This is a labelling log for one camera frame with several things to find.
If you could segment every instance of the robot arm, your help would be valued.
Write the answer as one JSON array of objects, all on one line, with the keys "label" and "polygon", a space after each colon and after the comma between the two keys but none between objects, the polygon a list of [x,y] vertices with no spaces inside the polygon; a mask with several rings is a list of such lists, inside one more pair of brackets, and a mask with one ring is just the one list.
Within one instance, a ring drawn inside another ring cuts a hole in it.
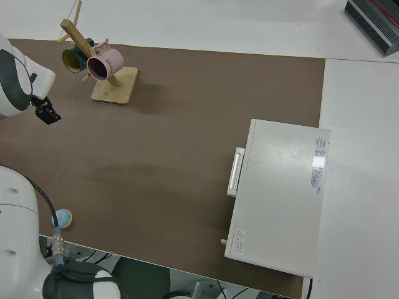
[{"label": "robot arm", "polygon": [[47,94],[55,73],[31,60],[0,34],[0,119],[36,106],[36,115],[48,125],[61,119]]}]

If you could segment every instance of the device handle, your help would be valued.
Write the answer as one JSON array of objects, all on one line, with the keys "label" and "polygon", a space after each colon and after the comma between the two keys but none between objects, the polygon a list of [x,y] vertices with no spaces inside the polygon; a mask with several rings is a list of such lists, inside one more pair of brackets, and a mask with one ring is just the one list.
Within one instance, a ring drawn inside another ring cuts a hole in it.
[{"label": "device handle", "polygon": [[241,174],[241,166],[243,165],[245,148],[236,148],[234,154],[233,167],[231,168],[229,186],[227,188],[227,195],[236,197],[238,189],[239,176]]}]

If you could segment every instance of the brown mat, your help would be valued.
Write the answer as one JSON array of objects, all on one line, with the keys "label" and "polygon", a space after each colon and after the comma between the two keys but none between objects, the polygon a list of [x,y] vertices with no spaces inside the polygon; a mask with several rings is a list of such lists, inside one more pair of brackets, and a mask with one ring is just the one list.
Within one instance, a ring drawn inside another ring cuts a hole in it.
[{"label": "brown mat", "polygon": [[[63,66],[69,43],[11,42],[56,72],[49,98],[63,119],[47,126],[31,109],[0,121],[0,162],[72,211],[66,240],[300,298],[301,277],[227,259],[220,239],[251,119],[318,126],[324,59],[116,45],[140,70],[120,106],[91,100],[95,81]],[[38,201],[41,234],[51,235]]]}]

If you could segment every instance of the white box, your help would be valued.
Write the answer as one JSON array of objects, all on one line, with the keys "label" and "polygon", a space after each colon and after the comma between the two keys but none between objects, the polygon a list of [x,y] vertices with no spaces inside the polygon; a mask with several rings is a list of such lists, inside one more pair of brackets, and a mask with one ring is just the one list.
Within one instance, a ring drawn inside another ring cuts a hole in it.
[{"label": "white box", "polygon": [[329,138],[252,120],[225,257],[313,277]]}]

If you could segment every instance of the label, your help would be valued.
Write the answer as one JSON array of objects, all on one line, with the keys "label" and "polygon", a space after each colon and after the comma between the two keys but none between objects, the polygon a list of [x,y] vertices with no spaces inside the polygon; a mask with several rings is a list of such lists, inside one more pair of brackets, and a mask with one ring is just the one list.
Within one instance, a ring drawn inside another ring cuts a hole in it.
[{"label": "label", "polygon": [[245,235],[246,232],[244,230],[236,230],[236,232],[234,233],[234,249],[233,249],[233,253],[234,254],[243,254],[243,250],[244,250],[244,241],[245,241]]},{"label": "label", "polygon": [[312,162],[312,177],[310,188],[314,194],[321,194],[323,188],[323,172],[325,169],[325,152],[327,151],[328,141],[319,137],[315,141],[314,156]]}]

